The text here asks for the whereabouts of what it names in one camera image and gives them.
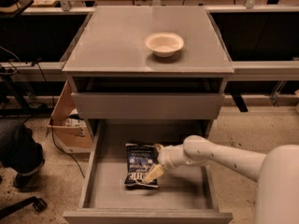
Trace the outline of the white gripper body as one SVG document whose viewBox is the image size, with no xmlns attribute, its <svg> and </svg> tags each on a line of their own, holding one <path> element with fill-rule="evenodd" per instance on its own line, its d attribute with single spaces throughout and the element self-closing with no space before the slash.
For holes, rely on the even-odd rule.
<svg viewBox="0 0 299 224">
<path fill-rule="evenodd" d="M 157 161 L 165 170 L 174 170 L 179 166 L 191 166 L 194 161 L 187 155 L 183 145 L 164 146 L 161 152 L 158 152 Z"/>
</svg>

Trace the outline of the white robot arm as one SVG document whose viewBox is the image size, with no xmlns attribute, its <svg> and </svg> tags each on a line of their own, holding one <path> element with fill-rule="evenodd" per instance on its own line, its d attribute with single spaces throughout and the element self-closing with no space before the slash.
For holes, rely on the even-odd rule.
<svg viewBox="0 0 299 224">
<path fill-rule="evenodd" d="M 158 162 L 150 167 L 143 183 L 180 166 L 214 161 L 257 183 L 254 224 L 299 224 L 298 145 L 279 146 L 263 154 L 191 135 L 180 145 L 155 147 Z"/>
</svg>

